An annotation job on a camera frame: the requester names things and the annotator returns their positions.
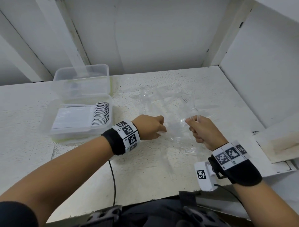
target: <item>black sleeve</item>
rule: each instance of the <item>black sleeve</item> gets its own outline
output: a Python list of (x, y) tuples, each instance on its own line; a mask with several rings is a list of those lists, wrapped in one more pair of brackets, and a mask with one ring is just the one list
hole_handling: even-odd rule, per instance
[(38, 227), (34, 212), (19, 202), (0, 202), (1, 227)]

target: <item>human arm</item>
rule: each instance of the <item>human arm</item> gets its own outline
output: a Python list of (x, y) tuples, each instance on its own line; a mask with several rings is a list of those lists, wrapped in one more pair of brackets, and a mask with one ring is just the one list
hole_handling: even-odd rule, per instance
[[(204, 143), (211, 151), (228, 143), (210, 119), (203, 116), (198, 122), (196, 116), (194, 119), (187, 119), (186, 123), (197, 142)], [(264, 181), (250, 187), (233, 186), (255, 226), (299, 226), (299, 215)]]
[[(162, 116), (140, 115), (133, 121), (141, 140), (157, 138), (166, 131)], [(97, 137), (40, 166), (0, 196), (1, 201), (16, 201), (35, 213), (44, 226), (54, 210), (113, 156), (105, 137)]]

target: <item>forearm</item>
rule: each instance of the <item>forearm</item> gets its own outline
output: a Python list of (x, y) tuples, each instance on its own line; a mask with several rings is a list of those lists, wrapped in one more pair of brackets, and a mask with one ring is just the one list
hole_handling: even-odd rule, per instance
[(102, 136), (95, 138), (34, 170), (2, 194), (0, 201), (26, 204), (42, 226), (112, 156), (108, 141)]
[(299, 226), (298, 214), (264, 181), (251, 187), (233, 186), (255, 226)]

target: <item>hand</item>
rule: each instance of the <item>hand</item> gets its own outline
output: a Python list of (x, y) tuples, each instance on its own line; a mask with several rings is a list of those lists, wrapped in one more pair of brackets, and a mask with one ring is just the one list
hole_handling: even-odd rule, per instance
[(139, 132), (141, 140), (157, 139), (160, 135), (156, 132), (166, 132), (166, 128), (163, 125), (164, 117), (151, 117), (148, 115), (140, 115), (132, 120)]
[(199, 116), (197, 121), (197, 116), (193, 116), (193, 119), (188, 118), (185, 122), (190, 126), (189, 129), (193, 132), (196, 142), (203, 143), (211, 151), (228, 143), (209, 118)]

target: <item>wristband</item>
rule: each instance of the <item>wristband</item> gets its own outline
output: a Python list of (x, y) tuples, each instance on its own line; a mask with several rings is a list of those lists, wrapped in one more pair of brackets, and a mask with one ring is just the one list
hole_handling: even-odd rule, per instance
[(137, 147), (140, 142), (138, 129), (130, 121), (121, 121), (105, 131), (104, 136), (115, 155), (122, 155)]
[(218, 175), (220, 172), (232, 184), (254, 186), (262, 181), (262, 176), (248, 157), (240, 143), (234, 141), (213, 151), (208, 160), (219, 179), (222, 178)]

